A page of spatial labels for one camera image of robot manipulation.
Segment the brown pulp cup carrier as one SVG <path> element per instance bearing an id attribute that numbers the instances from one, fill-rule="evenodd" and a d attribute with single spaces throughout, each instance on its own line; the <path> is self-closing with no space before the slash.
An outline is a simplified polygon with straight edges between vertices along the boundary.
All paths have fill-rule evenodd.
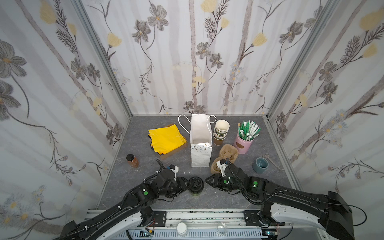
<path id="1" fill-rule="evenodd" d="M 239 156 L 239 151 L 237 148 L 229 144 L 223 145 L 223 147 L 219 151 L 219 156 L 213 161 L 211 165 L 211 174 L 221 173 L 220 168 L 217 166 L 217 162 L 219 162 L 222 159 L 224 160 L 229 159 L 229 161 L 232 164 L 234 164 L 238 156 Z"/>

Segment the black cup lid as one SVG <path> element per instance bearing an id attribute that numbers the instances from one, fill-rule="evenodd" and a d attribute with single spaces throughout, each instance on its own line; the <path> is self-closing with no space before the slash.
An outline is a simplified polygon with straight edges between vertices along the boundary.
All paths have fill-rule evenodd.
<path id="1" fill-rule="evenodd" d="M 199 195 L 204 190 L 204 181 L 200 177 L 191 177 L 188 181 L 188 191 Z"/>

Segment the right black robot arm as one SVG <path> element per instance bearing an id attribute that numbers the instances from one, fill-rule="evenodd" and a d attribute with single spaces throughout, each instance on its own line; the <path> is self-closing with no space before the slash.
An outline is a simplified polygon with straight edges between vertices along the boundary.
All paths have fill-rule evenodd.
<path id="1" fill-rule="evenodd" d="M 338 193 L 306 193 L 248 176 L 231 163 L 221 167 L 205 182 L 220 191 L 241 194 L 250 204 L 259 206 L 256 213 L 245 215 L 247 223 L 259 227 L 299 223 L 324 230 L 338 240 L 355 239 L 353 211 Z"/>

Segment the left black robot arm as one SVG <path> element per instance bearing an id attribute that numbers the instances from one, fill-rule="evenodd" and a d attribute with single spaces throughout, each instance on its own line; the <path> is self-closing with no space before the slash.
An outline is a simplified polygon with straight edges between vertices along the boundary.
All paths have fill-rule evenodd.
<path id="1" fill-rule="evenodd" d="M 120 202 L 101 214 L 63 227 L 58 240 L 106 240 L 129 228 L 145 227 L 154 218 L 151 205 L 161 196 L 174 199 L 191 187 L 184 177 L 177 177 L 175 166 L 163 168 L 130 189 Z"/>

